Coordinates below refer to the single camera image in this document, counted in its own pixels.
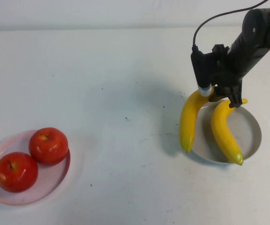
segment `plate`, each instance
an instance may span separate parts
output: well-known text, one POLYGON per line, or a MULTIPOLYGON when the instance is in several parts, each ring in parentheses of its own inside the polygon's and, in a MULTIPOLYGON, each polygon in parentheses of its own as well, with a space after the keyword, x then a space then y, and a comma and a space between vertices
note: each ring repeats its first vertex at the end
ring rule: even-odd
MULTIPOLYGON (((0 144, 0 159, 11 152, 21 151, 29 154, 28 143, 37 130, 19 133, 0 144)), ((28 190, 20 193, 10 193, 0 187, 0 203, 5 205, 27 205, 35 203, 51 194, 63 181, 70 165, 70 151, 59 164, 45 166, 38 164, 39 174, 36 183, 28 190)))
MULTIPOLYGON (((230 161, 218 147, 211 130, 211 118, 214 109, 220 102, 207 103, 200 109, 196 120, 192 151, 208 161, 229 164, 230 161)), ((243 159, 246 161, 260 147, 262 139, 261 128, 256 118, 242 106, 235 109, 229 115, 227 123, 241 148, 243 159)))

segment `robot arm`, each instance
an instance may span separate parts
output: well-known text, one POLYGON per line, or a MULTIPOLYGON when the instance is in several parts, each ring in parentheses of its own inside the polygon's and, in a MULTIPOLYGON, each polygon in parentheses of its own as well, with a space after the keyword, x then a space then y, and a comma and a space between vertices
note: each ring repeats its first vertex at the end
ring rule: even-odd
POLYGON ((211 53, 203 54, 193 45, 191 60, 200 94, 212 94, 211 102, 227 97, 230 108, 240 107, 242 78, 269 50, 270 8, 250 10, 230 48, 215 45, 211 53))

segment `apple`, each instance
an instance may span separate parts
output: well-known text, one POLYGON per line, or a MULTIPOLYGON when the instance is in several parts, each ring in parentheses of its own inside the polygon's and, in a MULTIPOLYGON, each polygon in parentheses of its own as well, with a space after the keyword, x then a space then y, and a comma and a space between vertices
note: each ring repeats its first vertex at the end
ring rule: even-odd
POLYGON ((65 159, 68 153, 68 140, 65 134, 53 127, 36 131, 29 142, 31 156, 44 165, 55 165, 65 159))
POLYGON ((37 162, 28 154, 13 152, 0 159, 0 187, 8 192, 22 192, 38 178, 37 162))

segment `yellow banana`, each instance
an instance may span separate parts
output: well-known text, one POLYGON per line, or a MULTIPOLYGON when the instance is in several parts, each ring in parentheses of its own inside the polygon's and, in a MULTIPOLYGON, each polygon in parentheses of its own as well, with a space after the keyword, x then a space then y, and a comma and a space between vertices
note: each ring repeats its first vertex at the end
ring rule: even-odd
MULTIPOLYGON (((242 103, 246 104, 247 100, 242 99, 242 103)), ((211 128, 214 138, 223 154, 233 163, 243 164, 243 156, 239 145, 230 132, 227 124, 228 116, 235 110, 229 108, 230 100, 221 102, 214 110, 211 128)))
POLYGON ((185 152, 190 152, 192 149, 197 114, 201 107, 209 101, 211 95, 203 97, 200 95, 199 91, 196 90, 189 96, 184 104, 179 123, 179 136, 181 146, 185 152))

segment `table surface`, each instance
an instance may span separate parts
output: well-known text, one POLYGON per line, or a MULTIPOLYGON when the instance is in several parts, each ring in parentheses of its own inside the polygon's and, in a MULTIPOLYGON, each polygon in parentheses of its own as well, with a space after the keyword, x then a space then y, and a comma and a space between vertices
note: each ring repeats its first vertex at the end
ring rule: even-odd
MULTIPOLYGON (((240 30, 203 28, 197 44, 230 46, 240 30)), ((59 128, 71 165, 42 201, 0 204, 0 224, 270 224, 270 52, 243 80, 260 149, 243 166, 208 163, 178 139, 194 31, 1 31, 0 141, 59 128)))

